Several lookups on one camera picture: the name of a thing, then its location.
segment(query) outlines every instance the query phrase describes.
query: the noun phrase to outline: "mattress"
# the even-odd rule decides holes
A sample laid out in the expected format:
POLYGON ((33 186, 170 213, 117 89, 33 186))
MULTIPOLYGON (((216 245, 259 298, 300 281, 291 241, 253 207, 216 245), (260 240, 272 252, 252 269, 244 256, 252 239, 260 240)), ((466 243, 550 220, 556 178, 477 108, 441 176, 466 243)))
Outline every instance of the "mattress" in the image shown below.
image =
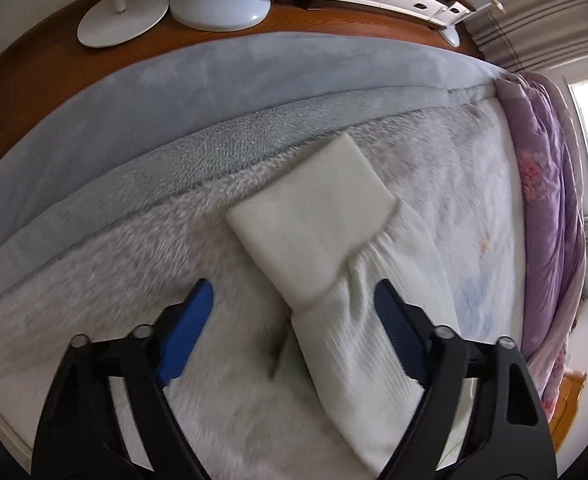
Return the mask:
MULTIPOLYGON (((519 340, 522 203, 494 96, 499 74, 414 44, 270 34, 161 56, 74 97, 0 164, 8 217, 0 216, 4 422, 29 448, 74 334, 123 336, 207 277, 216 293, 212 321, 165 394, 213 477, 369 478, 323 412, 304 364, 279 358, 292 355, 283 352, 287 306, 224 215, 347 132, 426 222, 462 335, 519 340), (251 95, 239 98, 251 69, 251 95), (287 70, 295 84, 283 79, 287 70), (195 73, 200 78, 188 77, 195 73), (191 99, 159 100, 164 113, 152 112, 153 126, 142 104, 158 92, 169 96, 173 84, 193 85, 191 99), (80 142, 84 135, 92 142, 80 142), (49 155, 32 160, 43 146, 49 155), (8 192, 18 174, 32 187, 8 192)), ((114 384, 114 396, 131 454, 145 463, 122 385, 114 384)))

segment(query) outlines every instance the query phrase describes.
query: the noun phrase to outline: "white fan base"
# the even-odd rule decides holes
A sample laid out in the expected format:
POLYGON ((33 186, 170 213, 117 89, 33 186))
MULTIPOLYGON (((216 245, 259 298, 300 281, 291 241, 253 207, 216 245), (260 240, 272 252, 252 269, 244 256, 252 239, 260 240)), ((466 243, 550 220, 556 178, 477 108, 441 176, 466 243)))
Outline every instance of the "white fan base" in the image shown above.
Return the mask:
POLYGON ((154 27, 169 6, 169 0, 125 1, 123 12, 114 10, 114 0, 101 0, 88 10, 78 24, 78 41, 93 48, 125 43, 154 27))
POLYGON ((231 32, 261 23, 271 5, 271 0, 170 0, 170 12, 186 27, 231 32))

